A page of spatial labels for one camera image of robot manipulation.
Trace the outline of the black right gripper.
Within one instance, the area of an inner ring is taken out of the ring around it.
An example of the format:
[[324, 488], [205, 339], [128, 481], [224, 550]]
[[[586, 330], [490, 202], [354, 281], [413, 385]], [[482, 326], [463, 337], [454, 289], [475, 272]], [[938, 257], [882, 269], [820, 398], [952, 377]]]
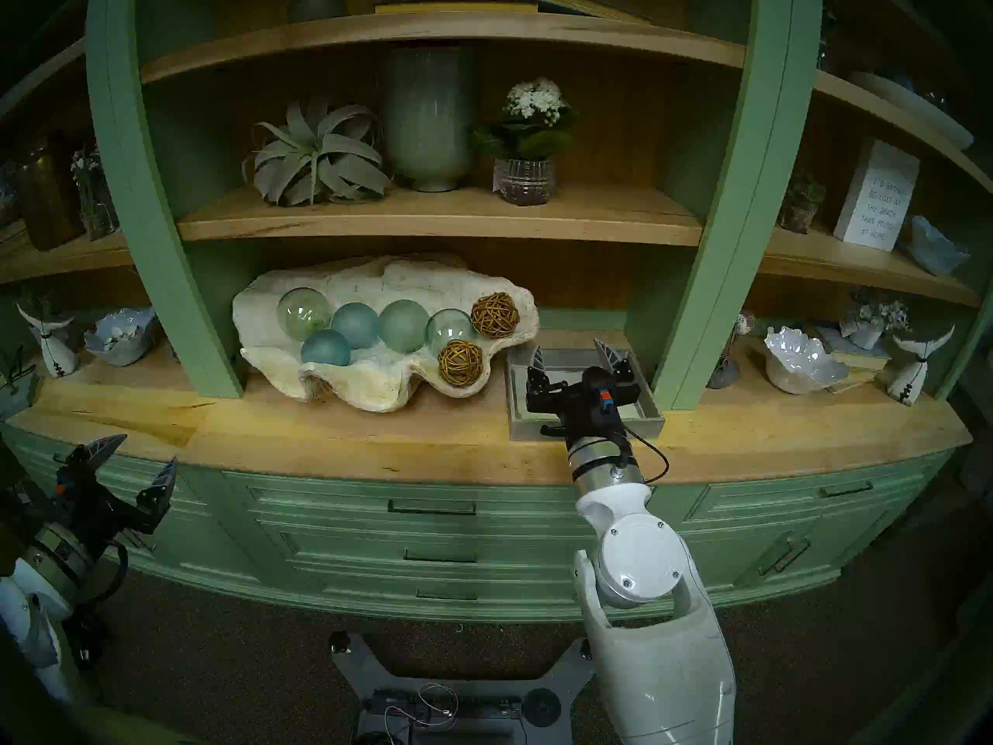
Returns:
[[626, 440], [619, 409], [638, 401], [640, 385], [627, 355], [601, 339], [595, 339], [594, 346], [601, 367], [587, 367], [576, 383], [552, 383], [545, 371], [541, 347], [534, 348], [526, 372], [526, 409], [553, 414], [560, 422], [542, 425], [542, 436], [565, 441]]

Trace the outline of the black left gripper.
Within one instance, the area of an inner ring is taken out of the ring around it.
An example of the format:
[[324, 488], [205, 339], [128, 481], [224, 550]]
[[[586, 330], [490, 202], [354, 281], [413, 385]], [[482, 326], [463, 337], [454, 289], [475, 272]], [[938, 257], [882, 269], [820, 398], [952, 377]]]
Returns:
[[138, 506], [113, 495], [96, 472], [125, 442], [127, 434], [100, 437], [73, 448], [57, 469], [53, 519], [67, 529], [86, 553], [103, 553], [123, 530], [152, 534], [153, 515], [166, 515], [172, 504], [178, 463], [171, 459], [151, 485], [138, 494]]

